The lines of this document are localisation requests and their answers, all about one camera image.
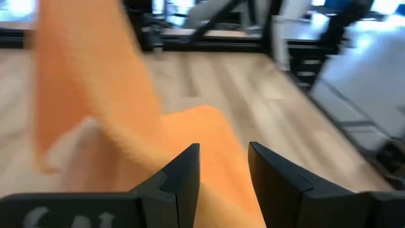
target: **gym equipment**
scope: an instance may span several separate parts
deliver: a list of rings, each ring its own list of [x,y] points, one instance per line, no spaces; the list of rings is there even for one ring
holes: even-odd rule
[[[400,228],[404,193],[353,193],[249,143],[252,183],[267,227]],[[199,191],[193,144],[129,193],[16,194],[0,200],[1,227],[191,228]]]
[[[199,145],[192,144],[127,193],[7,196],[0,200],[0,227],[192,227],[199,186]]]
[[[345,18],[344,23],[338,19],[331,21],[328,29],[318,41],[285,40],[280,27],[282,18],[279,17],[283,1],[272,1],[268,8],[266,24],[260,38],[255,37],[213,37],[204,34],[215,26],[215,23],[226,13],[230,12],[240,3],[231,0],[222,10],[205,25],[199,27],[191,35],[170,35],[165,33],[167,24],[155,19],[147,10],[126,7],[128,18],[138,37],[140,47],[144,51],[161,49],[164,51],[226,51],[263,53],[278,63],[278,67],[290,76],[304,91],[310,90],[316,83],[322,66],[329,55],[339,54],[340,42],[345,26],[359,18],[364,13],[363,4],[354,3],[351,8],[337,15],[336,18]],[[2,30],[0,32],[0,47],[22,48],[24,31]],[[384,177],[386,167],[376,158],[367,158]],[[400,177],[392,174],[390,179],[398,180]]]

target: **black bar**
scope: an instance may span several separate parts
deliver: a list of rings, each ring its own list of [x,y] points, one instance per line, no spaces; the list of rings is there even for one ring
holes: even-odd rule
[[[302,40],[302,39],[287,39],[288,45],[312,45],[322,46],[322,43],[318,40]]]
[[[256,16],[256,5],[254,0],[247,0],[247,10],[249,12],[249,19],[251,21],[251,25],[256,25],[257,16]]]
[[[192,44],[184,44],[181,42],[166,42],[163,44],[163,50],[260,53],[261,46],[259,44],[239,44],[224,42],[193,42]]]
[[[0,48],[23,49],[24,38],[0,37]]]
[[[326,56],[330,54],[338,54],[339,49],[325,46],[312,45],[288,45],[289,54],[291,57],[311,57],[311,56]]]
[[[238,4],[241,3],[241,0],[230,0],[219,12],[217,12],[208,23],[197,28],[190,36],[188,36],[186,43],[191,44],[196,41],[198,38],[201,38],[207,31],[214,28],[215,24],[223,18],[227,13],[231,12]]]
[[[343,121],[339,124],[343,127],[374,127],[374,122],[370,120]]]
[[[0,37],[24,37],[26,30],[0,28]]]
[[[180,41],[184,35],[161,35],[166,42]],[[231,44],[260,44],[257,37],[224,37],[224,36],[203,36],[197,42],[231,43]]]
[[[152,13],[153,0],[122,0],[124,6],[141,10],[143,13]]]
[[[282,4],[283,0],[271,1],[267,11],[263,33],[261,34],[263,50],[265,50],[265,53],[270,56],[273,56],[273,34],[270,34],[273,32],[273,16],[280,14]]]
[[[167,22],[167,18],[169,16],[169,2],[168,0],[163,0],[163,16],[165,21]]]

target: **white wall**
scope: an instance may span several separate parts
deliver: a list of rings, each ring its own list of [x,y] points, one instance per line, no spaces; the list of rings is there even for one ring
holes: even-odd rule
[[[285,20],[298,20],[311,6],[312,0],[284,0],[282,15]]]
[[[400,3],[401,0],[375,0],[371,10],[390,15],[395,12]]]
[[[13,16],[25,16],[35,11],[36,0],[7,0],[7,10]]]

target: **orange towel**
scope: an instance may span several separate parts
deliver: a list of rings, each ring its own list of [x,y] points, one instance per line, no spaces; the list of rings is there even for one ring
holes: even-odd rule
[[[117,0],[40,1],[34,38],[37,166],[54,172],[45,162],[50,146],[89,116],[101,133],[74,161],[70,179],[96,181],[103,189],[71,185],[70,191],[129,190],[200,143],[196,227],[262,227],[246,152],[226,118],[209,106],[163,115],[123,15]],[[89,178],[100,168],[109,174]]]

